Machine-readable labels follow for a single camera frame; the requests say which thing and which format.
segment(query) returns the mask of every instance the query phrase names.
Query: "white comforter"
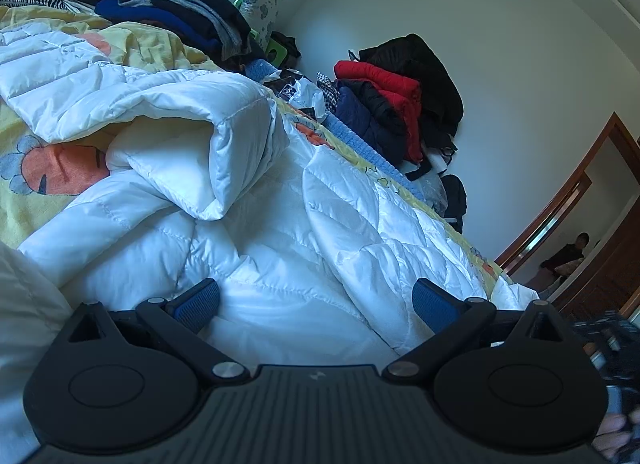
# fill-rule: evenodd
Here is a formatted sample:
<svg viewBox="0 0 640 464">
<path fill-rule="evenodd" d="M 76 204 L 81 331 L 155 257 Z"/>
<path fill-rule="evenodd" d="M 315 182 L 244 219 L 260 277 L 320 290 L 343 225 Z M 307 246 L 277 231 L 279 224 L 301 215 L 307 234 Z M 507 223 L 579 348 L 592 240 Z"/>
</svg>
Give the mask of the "white comforter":
<svg viewBox="0 0 640 464">
<path fill-rule="evenodd" d="M 21 390 L 82 301 L 128 309 L 213 277 L 222 307 L 202 335 L 253 369 L 385 366 L 432 335 L 412 307 L 420 277 L 485 297 L 442 224 L 310 144 L 241 75 L 149 74 L 27 24 L 0 33 L 0 96 L 50 142 L 153 118 L 116 138 L 111 176 L 31 235 L 24 257 L 4 248 L 2 463 L 36 446 Z M 500 280 L 492 301 L 523 308 L 534 297 Z"/>
</svg>

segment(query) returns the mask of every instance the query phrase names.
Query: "doorway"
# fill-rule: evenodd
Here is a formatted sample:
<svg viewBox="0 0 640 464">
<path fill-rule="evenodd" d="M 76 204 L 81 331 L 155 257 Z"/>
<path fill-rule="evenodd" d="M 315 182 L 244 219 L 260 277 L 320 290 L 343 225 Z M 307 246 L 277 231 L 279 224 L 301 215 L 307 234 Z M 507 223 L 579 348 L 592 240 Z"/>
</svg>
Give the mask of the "doorway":
<svg viewBox="0 0 640 464">
<path fill-rule="evenodd" d="M 622 310 L 640 287 L 639 195 L 640 148 L 613 114 L 567 183 L 497 263 L 569 319 Z"/>
</svg>

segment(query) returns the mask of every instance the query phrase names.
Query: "red jacket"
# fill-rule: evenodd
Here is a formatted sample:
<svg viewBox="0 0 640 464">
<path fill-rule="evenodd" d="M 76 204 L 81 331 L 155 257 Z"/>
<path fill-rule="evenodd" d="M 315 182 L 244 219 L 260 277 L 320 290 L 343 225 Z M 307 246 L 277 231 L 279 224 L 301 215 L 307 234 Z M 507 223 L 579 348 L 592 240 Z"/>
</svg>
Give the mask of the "red jacket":
<svg viewBox="0 0 640 464">
<path fill-rule="evenodd" d="M 338 79 L 370 82 L 395 108 L 406 125 L 406 158 L 416 164 L 422 161 L 418 117 L 422 111 L 420 83 L 393 74 L 363 61 L 339 61 L 334 67 Z"/>
</svg>

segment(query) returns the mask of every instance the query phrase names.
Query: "patterned pillow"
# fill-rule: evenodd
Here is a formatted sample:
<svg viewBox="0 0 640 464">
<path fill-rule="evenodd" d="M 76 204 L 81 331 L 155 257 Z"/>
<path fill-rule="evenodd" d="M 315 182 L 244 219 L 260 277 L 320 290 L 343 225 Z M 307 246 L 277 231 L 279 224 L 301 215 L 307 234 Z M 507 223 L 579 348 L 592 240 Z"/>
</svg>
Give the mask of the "patterned pillow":
<svg viewBox="0 0 640 464">
<path fill-rule="evenodd" d="M 256 41 L 265 50 L 271 37 L 273 24 L 278 17 L 278 4 L 281 0 L 242 0 L 240 14 L 255 32 Z"/>
</svg>

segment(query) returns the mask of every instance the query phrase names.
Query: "bed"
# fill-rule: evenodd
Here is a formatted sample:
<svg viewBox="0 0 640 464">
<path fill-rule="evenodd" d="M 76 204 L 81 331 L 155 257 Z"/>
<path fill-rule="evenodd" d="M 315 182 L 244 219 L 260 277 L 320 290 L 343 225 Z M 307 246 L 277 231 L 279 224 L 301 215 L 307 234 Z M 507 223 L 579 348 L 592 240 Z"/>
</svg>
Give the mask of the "bed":
<svg viewBox="0 0 640 464">
<path fill-rule="evenodd" d="M 125 310 L 215 278 L 222 306 L 200 335 L 255 370 L 385 367 L 433 335 L 418 278 L 499 308 L 536 296 L 322 124 L 170 31 L 0 7 L 0 96 L 0 462 L 37 447 L 22 389 L 82 302 Z M 73 155 L 90 173 L 65 171 Z"/>
</svg>

